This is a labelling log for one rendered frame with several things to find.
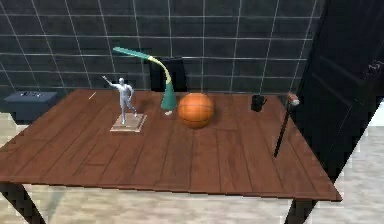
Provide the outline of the black handled mallet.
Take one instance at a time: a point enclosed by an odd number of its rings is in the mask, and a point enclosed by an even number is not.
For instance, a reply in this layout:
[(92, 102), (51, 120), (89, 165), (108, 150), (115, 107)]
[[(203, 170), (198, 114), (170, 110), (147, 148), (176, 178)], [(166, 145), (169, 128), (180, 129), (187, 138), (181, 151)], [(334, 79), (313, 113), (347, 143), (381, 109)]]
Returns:
[(273, 154), (274, 157), (277, 157), (277, 155), (279, 153), (280, 146), (281, 146), (281, 143), (283, 140), (283, 136), (284, 136), (284, 133), (286, 131), (288, 119), (289, 119), (289, 116), (291, 113), (291, 109), (293, 107), (296, 107), (299, 104), (300, 104), (300, 100), (299, 100), (298, 96), (292, 92), (289, 92), (287, 94), (287, 98), (286, 98), (284, 120), (283, 120), (281, 129), (280, 129), (279, 137), (278, 137), (278, 140), (276, 142), (276, 147), (275, 147), (274, 154)]

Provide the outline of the silver figure statue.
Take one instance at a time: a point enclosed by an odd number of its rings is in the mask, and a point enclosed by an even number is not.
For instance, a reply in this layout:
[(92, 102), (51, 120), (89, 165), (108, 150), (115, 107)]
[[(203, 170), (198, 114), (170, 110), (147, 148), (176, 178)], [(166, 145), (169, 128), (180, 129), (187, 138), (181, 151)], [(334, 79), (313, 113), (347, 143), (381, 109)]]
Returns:
[(110, 131), (139, 133), (147, 116), (145, 114), (139, 114), (132, 104), (132, 97), (134, 94), (133, 87), (126, 84), (123, 78), (120, 78), (117, 84), (109, 81), (106, 76), (103, 76), (103, 79), (119, 92), (121, 115), (117, 118)]

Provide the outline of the orange basketball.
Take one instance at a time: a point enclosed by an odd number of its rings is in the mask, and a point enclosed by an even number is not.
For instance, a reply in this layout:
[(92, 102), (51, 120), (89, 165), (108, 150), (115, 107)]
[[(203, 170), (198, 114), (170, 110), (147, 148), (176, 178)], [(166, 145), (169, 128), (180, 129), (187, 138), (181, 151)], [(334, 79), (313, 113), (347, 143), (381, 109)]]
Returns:
[(206, 94), (189, 93), (179, 101), (177, 112), (186, 127), (200, 129), (212, 119), (214, 104)]

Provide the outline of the black room door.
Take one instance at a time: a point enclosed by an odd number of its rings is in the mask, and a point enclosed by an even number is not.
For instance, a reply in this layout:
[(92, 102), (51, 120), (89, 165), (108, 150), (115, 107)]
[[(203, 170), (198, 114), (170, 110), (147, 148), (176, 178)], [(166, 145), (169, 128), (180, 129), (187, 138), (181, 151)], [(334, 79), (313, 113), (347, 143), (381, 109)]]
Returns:
[(293, 120), (331, 181), (384, 99), (384, 0), (325, 0)]

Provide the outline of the green bent table lamp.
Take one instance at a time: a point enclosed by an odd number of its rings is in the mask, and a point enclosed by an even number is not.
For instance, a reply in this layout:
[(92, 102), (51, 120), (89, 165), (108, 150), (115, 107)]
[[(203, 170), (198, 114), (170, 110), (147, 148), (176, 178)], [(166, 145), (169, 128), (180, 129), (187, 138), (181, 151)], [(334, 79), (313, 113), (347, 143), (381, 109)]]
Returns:
[(150, 62), (153, 62), (159, 65), (163, 69), (164, 75), (165, 75), (165, 90), (164, 90), (163, 99), (161, 102), (161, 108), (164, 110), (165, 115), (167, 116), (171, 115), (174, 109), (177, 107), (177, 101), (176, 101), (176, 95), (175, 95), (174, 87), (172, 83), (172, 78), (167, 67), (155, 57), (142, 52), (138, 52), (138, 51), (122, 48), (122, 47), (114, 47), (113, 50), (125, 55), (138, 57), (143, 60), (148, 60)]

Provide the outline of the dark grey low box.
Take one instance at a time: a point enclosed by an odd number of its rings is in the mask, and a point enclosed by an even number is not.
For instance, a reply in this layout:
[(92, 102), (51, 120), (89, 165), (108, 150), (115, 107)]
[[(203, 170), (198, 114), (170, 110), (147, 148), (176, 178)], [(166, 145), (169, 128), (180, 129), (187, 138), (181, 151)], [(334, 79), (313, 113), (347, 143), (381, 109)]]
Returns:
[(58, 96), (56, 92), (17, 91), (4, 101), (6, 111), (17, 124), (30, 124), (53, 107)]

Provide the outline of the black mug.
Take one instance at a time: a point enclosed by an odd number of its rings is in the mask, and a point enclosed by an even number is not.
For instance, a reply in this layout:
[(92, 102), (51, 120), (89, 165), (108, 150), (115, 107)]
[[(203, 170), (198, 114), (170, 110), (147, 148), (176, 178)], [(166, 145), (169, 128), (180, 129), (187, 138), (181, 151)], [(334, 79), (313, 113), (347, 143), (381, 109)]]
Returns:
[(253, 95), (251, 99), (251, 109), (255, 112), (260, 112), (267, 102), (267, 98), (262, 95)]

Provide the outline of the brown wooden table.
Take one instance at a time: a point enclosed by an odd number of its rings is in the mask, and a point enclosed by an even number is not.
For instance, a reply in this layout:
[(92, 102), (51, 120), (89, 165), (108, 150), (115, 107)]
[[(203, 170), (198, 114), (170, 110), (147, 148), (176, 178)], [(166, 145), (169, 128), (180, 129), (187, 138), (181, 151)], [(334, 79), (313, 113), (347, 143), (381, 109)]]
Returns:
[(158, 93), (134, 98), (147, 116), (139, 133), (114, 133), (117, 93), (78, 89), (0, 148), (0, 193), (30, 224), (45, 224), (28, 184), (338, 201), (341, 196), (294, 124), (274, 157), (284, 108), (261, 112), (248, 95), (216, 94), (200, 130), (165, 116)]

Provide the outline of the black chair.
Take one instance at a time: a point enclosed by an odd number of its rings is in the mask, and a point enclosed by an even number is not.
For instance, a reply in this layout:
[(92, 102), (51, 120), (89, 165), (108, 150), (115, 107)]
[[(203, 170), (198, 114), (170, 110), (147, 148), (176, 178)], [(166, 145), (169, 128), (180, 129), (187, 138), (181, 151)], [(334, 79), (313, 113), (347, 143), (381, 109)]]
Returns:
[[(162, 57), (160, 61), (166, 66), (170, 73), (174, 91), (186, 92), (186, 72), (183, 59), (181, 57)], [(163, 68), (154, 62), (149, 62), (149, 73), (151, 90), (163, 92), (165, 90), (166, 80)]]

